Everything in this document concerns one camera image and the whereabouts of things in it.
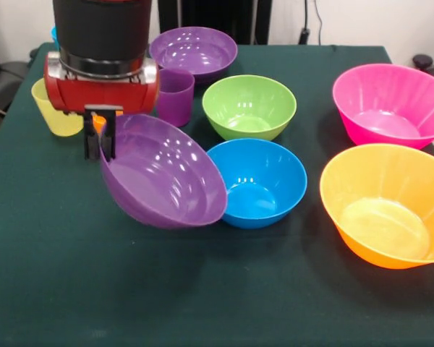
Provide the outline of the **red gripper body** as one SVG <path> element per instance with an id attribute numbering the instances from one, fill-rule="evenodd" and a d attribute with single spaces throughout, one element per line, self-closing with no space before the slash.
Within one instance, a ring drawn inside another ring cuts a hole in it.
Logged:
<path id="1" fill-rule="evenodd" d="M 158 65 L 145 58 L 137 74 L 97 80 L 71 72 L 59 52 L 51 51 L 46 56 L 44 82 L 52 106 L 59 111 L 82 114 L 89 107 L 116 106 L 125 113 L 148 113 L 158 96 Z"/>

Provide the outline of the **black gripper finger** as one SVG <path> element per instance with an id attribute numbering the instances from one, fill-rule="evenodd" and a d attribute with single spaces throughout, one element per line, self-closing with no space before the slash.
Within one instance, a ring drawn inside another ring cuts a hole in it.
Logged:
<path id="1" fill-rule="evenodd" d="M 83 113 L 84 151 L 88 160 L 100 158 L 99 135 L 93 123 L 93 116 L 98 116 L 94 105 L 85 105 Z"/>
<path id="2" fill-rule="evenodd" d="M 101 116 L 106 120 L 101 136 L 101 148 L 106 161 L 116 157 L 116 118 L 123 111 L 121 106 L 104 106 L 101 110 Z"/>

